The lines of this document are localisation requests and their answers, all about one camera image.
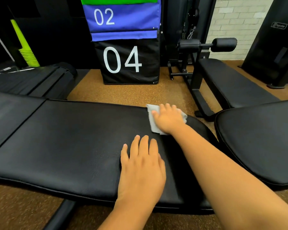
number 02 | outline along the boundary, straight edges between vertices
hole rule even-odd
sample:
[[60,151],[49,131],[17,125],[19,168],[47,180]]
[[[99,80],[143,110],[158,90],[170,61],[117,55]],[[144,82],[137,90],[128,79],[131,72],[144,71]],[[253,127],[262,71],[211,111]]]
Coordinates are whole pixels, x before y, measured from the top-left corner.
[[[109,66],[109,62],[108,62],[108,51],[111,50],[115,53],[116,55],[116,60],[117,60],[117,69],[116,70],[112,70]],[[132,56],[134,55],[134,64],[129,64]],[[121,58],[119,56],[119,53],[117,52],[117,50],[114,47],[107,47],[104,50],[104,62],[106,65],[106,68],[108,69],[108,71],[110,73],[118,73],[121,70]],[[139,57],[138,57],[138,46],[134,46],[129,57],[127,58],[127,61],[125,63],[125,67],[135,67],[135,72],[139,72],[139,67],[141,67],[142,64],[139,63]]]
[[[105,14],[107,14],[107,12],[108,11],[110,11],[111,12],[111,16],[110,16],[110,18],[108,19],[108,21],[106,22],[106,25],[114,25],[115,23],[110,23],[110,21],[111,21],[111,19],[113,18],[113,11],[110,9],[110,8],[107,8],[106,9],[106,11],[105,11]],[[100,16],[101,16],[101,23],[100,22],[98,22],[98,20],[97,20],[97,12],[99,12],[100,13]],[[103,13],[101,12],[101,10],[100,9],[95,9],[95,11],[94,11],[94,17],[95,17],[95,20],[96,20],[96,23],[98,24],[98,25],[103,25],[103,23],[104,23],[104,16],[103,16]]]

hand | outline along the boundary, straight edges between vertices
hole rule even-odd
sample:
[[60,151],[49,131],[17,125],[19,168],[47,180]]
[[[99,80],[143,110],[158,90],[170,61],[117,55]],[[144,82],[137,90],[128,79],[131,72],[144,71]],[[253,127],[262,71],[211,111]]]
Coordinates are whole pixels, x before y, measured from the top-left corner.
[[154,116],[157,127],[167,134],[172,134],[172,131],[178,124],[184,124],[181,109],[177,109],[175,105],[170,104],[160,105],[160,114],[157,111],[151,112]]
[[140,146],[139,140],[140,136],[137,135],[130,147],[130,158],[127,154],[128,146],[126,144],[123,146],[122,172],[115,207],[138,206],[151,213],[164,189],[165,163],[158,153],[155,139],[150,141],[149,148],[147,135],[141,139]]

rubber gym floor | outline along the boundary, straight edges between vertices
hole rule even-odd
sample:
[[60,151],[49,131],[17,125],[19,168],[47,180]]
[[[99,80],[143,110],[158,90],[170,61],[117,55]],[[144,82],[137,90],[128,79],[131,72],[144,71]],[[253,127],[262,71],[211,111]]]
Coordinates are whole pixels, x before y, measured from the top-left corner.
[[[254,81],[262,88],[271,92],[281,100],[288,100],[288,85],[285,89],[272,90],[257,79],[251,77],[237,66],[242,61],[225,61],[228,65],[238,70],[241,74]],[[201,92],[214,112],[221,107],[205,82]],[[181,77],[169,79],[168,70],[162,67],[158,85],[104,85],[100,70],[93,69],[70,93],[68,100],[106,102],[142,106],[148,104],[170,103],[181,108],[186,114],[194,116],[197,110]],[[213,123],[205,124],[215,133]],[[288,190],[277,192],[288,203]],[[35,193],[27,190],[0,185],[0,230],[36,230],[42,229],[52,214],[61,204],[62,199]],[[111,212],[111,208],[102,206],[81,206],[76,210],[68,230],[93,230]],[[222,229],[215,215],[192,216],[153,213],[144,229]]]

white brick wall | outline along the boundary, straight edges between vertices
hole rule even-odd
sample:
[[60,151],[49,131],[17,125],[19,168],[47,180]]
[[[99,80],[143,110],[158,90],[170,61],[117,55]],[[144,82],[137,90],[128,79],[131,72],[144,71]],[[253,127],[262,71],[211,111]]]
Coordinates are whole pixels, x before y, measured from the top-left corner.
[[233,52],[211,52],[210,58],[245,59],[273,0],[217,0],[207,43],[218,37],[237,38]]

white cloth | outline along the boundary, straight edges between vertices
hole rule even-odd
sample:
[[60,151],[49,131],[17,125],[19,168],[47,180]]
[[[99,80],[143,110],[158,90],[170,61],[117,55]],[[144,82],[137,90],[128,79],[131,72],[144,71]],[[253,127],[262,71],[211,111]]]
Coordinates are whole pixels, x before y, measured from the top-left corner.
[[[149,123],[150,123],[151,131],[152,131],[152,132],[155,132],[155,133],[159,133],[160,135],[168,135],[168,134],[165,134],[164,132],[162,132],[162,131],[156,126],[156,123],[155,123],[153,114],[151,113],[153,110],[155,110],[155,111],[157,111],[158,113],[160,113],[160,107],[157,106],[157,105],[151,105],[151,104],[146,104],[146,107],[147,107],[147,111],[148,111],[148,117],[149,117]],[[182,115],[182,118],[183,118],[183,120],[184,120],[184,123],[186,123],[188,116],[187,116],[184,112],[182,112],[181,115]]]

